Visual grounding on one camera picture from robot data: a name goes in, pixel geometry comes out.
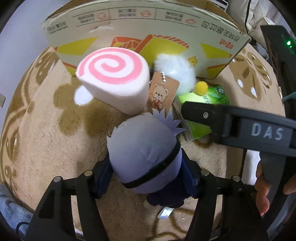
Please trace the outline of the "right hand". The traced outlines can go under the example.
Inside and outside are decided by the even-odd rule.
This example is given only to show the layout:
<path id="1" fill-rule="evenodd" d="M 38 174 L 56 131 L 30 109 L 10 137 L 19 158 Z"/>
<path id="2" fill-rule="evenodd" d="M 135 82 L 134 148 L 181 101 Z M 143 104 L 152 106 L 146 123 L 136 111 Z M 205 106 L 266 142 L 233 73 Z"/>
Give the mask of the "right hand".
<path id="1" fill-rule="evenodd" d="M 259 161 L 256 170 L 256 183 L 254 185 L 256 194 L 256 206 L 259 210 L 261 216 L 263 216 L 270 207 L 270 201 L 267 198 L 267 194 L 269 193 L 270 185 L 264 180 L 264 174 L 262 169 L 261 161 Z M 287 184 L 283 188 L 283 193 L 285 195 L 290 195 L 295 193 L 296 191 L 296 176 L 293 175 L 292 178 L 287 182 Z"/>

